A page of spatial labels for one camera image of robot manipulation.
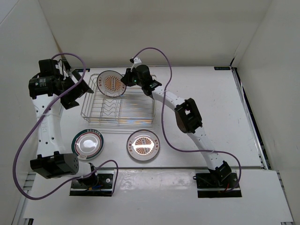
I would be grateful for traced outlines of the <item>orange sunburst plate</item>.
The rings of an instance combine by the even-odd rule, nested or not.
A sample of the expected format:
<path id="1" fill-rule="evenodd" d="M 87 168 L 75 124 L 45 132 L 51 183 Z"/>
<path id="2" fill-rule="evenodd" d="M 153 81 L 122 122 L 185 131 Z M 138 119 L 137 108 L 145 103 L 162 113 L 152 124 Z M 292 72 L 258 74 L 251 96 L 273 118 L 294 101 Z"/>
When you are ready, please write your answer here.
<path id="1" fill-rule="evenodd" d="M 118 98 L 126 92 L 126 85 L 121 81 L 122 77 L 116 71 L 104 71 L 97 77 L 97 88 L 106 97 Z"/>
<path id="2" fill-rule="evenodd" d="M 126 150 L 134 161 L 149 163 L 159 155 L 160 139 L 153 131 L 140 129 L 128 137 Z"/>

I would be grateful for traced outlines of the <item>chrome wire dish rack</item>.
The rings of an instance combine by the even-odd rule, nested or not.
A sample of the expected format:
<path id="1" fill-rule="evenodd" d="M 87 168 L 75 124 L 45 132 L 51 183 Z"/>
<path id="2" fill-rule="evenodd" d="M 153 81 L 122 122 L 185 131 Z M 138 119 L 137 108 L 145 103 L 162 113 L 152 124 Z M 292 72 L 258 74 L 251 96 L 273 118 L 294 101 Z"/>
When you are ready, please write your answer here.
<path id="1" fill-rule="evenodd" d="M 140 87 L 127 87 L 120 97 L 106 97 L 97 88 L 98 75 L 90 76 L 89 86 L 94 93 L 86 93 L 83 100 L 81 116 L 86 121 L 122 125 L 150 125 L 153 122 L 155 100 L 145 96 Z"/>

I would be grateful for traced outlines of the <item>green rimmed white plate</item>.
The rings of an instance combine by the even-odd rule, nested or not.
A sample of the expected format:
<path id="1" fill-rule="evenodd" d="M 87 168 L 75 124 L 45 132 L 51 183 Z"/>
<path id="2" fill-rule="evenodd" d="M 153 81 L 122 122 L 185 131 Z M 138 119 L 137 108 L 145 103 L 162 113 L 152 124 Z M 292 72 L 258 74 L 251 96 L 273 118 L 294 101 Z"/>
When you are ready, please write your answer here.
<path id="1" fill-rule="evenodd" d="M 91 160 L 97 157 L 104 148 L 104 137 L 96 129 L 80 131 L 72 140 L 71 150 L 80 160 Z"/>

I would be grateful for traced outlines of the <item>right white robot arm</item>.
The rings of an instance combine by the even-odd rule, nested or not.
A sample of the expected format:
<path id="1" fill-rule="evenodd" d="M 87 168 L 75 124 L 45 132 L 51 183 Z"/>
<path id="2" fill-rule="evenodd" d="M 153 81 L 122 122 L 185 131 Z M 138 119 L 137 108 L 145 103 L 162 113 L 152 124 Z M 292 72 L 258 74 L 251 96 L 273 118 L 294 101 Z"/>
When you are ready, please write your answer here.
<path id="1" fill-rule="evenodd" d="M 228 163 L 223 160 L 203 128 L 202 117 L 192 98 L 184 99 L 165 90 L 160 82 L 150 75 L 149 67 L 135 57 L 130 59 L 132 66 L 126 69 L 121 81 L 127 87 L 139 86 L 143 93 L 167 106 L 175 113 L 176 124 L 179 130 L 187 134 L 204 157 L 210 172 L 210 181 L 215 187 L 222 187 L 232 173 Z"/>

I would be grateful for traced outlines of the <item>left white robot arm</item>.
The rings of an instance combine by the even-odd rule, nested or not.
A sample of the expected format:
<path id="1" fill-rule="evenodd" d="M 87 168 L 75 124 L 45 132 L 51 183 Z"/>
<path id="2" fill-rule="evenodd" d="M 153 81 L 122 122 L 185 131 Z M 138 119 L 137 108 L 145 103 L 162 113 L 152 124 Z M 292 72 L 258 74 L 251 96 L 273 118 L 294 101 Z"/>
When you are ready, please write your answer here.
<path id="1" fill-rule="evenodd" d="M 29 92 L 36 118 L 41 123 L 37 127 L 37 157 L 30 161 L 30 167 L 46 179 L 78 176 L 83 184 L 92 188 L 98 183 L 97 174 L 92 172 L 95 167 L 91 163 L 80 162 L 75 153 L 65 148 L 60 121 L 64 110 L 78 106 L 76 100 L 93 90 L 85 81 L 81 81 L 69 93 L 56 100 L 75 82 L 70 76 L 61 74 L 58 61 L 46 59 L 38 63 L 40 72 L 30 79 Z"/>

